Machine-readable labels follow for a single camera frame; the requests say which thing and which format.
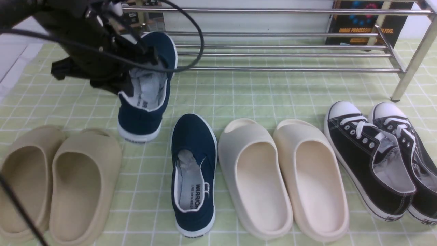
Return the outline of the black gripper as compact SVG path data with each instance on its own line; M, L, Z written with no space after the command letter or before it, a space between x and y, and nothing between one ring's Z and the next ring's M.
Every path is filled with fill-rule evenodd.
M133 96L132 65L157 65L159 53L122 17L121 0L41 0L34 15L45 31L63 41L68 57L53 63L52 75L89 79L93 88Z

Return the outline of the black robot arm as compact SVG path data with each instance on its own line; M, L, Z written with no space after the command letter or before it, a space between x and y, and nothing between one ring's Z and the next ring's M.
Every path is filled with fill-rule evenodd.
M89 80L93 88L133 95L135 64L156 65L155 47L122 18L120 0L2 0L1 33L58 43L67 58L51 75Z

